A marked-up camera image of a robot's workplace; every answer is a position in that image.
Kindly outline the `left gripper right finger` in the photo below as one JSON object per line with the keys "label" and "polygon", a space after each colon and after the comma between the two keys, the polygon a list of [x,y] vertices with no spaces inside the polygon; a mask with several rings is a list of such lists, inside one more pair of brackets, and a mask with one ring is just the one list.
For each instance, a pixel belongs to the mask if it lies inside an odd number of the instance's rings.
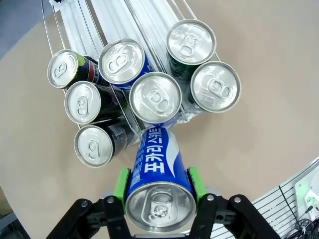
{"label": "left gripper right finger", "polygon": [[214,224],[224,225],[236,239],[280,238],[246,196],[237,194],[227,200],[207,193],[197,168],[190,167],[186,171],[197,210],[188,239],[209,239]]}

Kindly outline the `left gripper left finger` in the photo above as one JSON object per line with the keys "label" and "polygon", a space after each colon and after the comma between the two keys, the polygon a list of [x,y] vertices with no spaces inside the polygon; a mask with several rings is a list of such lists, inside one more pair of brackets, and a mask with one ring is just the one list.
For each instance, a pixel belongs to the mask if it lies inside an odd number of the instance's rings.
{"label": "left gripper left finger", "polygon": [[111,239],[132,237],[125,220],[125,196],[131,170],[122,169],[114,194],[104,196],[92,203],[78,199],[47,236],[48,239],[91,239],[102,227]]}

